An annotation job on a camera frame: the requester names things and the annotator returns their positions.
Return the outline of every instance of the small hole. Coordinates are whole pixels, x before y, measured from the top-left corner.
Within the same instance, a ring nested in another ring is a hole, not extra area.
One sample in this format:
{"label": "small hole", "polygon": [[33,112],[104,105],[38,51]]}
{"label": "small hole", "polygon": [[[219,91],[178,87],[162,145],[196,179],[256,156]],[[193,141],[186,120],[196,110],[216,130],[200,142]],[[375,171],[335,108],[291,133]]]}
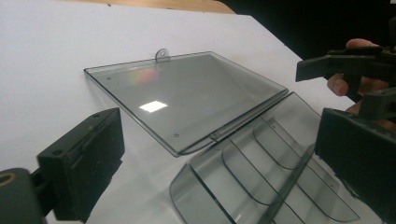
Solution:
{"label": "small hole", "polygon": [[55,151],[52,152],[52,155],[53,155],[53,156],[59,156],[59,155],[61,155],[61,154],[62,154],[62,151],[61,151],[61,150],[55,150]]}
{"label": "small hole", "polygon": [[0,187],[11,183],[15,179],[15,175],[13,173],[6,173],[0,175]]}
{"label": "small hole", "polygon": [[0,177],[0,184],[5,183],[6,181],[8,181],[9,179],[11,179],[11,175],[3,175]]}

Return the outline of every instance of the gray tinted plastic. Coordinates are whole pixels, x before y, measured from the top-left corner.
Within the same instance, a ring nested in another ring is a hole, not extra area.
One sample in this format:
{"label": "gray tinted plastic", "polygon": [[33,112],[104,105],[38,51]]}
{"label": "gray tinted plastic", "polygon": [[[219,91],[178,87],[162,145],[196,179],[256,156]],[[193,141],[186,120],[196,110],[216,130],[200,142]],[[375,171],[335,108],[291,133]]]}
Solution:
{"label": "gray tinted plastic", "polygon": [[211,52],[85,72],[174,156],[213,145],[287,92]]}

